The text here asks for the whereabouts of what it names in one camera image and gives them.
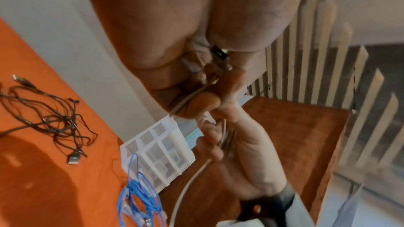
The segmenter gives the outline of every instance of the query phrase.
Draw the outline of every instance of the orange table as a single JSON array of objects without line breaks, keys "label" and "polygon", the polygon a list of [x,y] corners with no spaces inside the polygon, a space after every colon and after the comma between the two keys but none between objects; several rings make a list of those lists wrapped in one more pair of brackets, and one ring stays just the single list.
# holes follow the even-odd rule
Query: orange table
[{"label": "orange table", "polygon": [[[77,112],[99,133],[78,165],[66,164],[52,138],[33,129],[0,138],[0,227],[119,226],[116,203],[126,175],[118,136],[1,19],[0,54],[3,91],[17,85],[16,74],[46,92],[79,99]],[[0,130],[17,126],[0,106]]]}]

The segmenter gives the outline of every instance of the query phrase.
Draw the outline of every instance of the blue cable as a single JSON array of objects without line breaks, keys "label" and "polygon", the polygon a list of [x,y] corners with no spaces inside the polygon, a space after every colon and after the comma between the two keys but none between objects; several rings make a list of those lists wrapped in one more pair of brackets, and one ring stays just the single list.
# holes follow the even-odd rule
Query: blue cable
[{"label": "blue cable", "polygon": [[[131,179],[129,176],[130,167],[132,166],[133,157],[136,155],[136,178]],[[133,196],[138,197],[143,203],[146,212],[142,212],[136,206],[133,201]],[[117,210],[119,216],[119,224],[120,227],[125,227],[125,223],[123,221],[122,211],[124,203],[127,202],[130,207],[130,217],[135,221],[135,223],[139,227],[143,227],[141,224],[142,220],[149,219],[151,221],[151,226],[154,227],[154,216],[159,216],[159,226],[163,227],[163,217],[162,217],[162,206],[160,197],[154,189],[153,185],[149,182],[149,180],[145,177],[145,175],[139,172],[139,156],[135,153],[130,158],[129,166],[128,166],[128,184],[125,188],[123,188],[122,192],[119,194]]]}]

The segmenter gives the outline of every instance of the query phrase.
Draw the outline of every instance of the white plastic crate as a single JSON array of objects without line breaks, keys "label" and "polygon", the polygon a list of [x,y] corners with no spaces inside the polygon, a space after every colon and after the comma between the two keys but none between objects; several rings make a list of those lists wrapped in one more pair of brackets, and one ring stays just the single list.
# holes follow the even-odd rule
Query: white plastic crate
[{"label": "white plastic crate", "polygon": [[[169,116],[121,145],[120,150],[123,170],[128,173],[130,158],[136,153],[139,170],[158,193],[195,161],[177,123]],[[133,160],[129,174],[132,178],[136,177],[135,170]]]}]

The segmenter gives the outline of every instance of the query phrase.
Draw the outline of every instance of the bundled blue ethernet cable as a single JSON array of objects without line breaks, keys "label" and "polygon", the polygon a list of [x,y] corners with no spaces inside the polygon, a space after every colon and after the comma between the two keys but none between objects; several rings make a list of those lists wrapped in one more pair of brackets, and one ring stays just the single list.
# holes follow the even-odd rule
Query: bundled blue ethernet cable
[{"label": "bundled blue ethernet cable", "polygon": [[[132,160],[136,157],[136,179],[129,177]],[[139,198],[145,211],[141,211],[134,201]],[[117,203],[120,227],[125,227],[123,215],[129,216],[139,227],[154,227],[154,216],[158,216],[159,226],[164,226],[163,211],[160,197],[149,180],[139,171],[139,159],[137,154],[130,158],[128,167],[128,184],[123,188]]]}]

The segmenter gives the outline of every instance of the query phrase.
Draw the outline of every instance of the black wristband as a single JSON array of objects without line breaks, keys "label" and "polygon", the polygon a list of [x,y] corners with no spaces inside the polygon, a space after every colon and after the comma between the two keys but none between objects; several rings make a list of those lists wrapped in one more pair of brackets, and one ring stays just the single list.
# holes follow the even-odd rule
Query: black wristband
[{"label": "black wristband", "polygon": [[260,219],[264,226],[286,227],[286,211],[293,204],[295,192],[287,184],[286,187],[275,196],[261,197],[250,201],[240,201],[241,214],[238,221]]}]

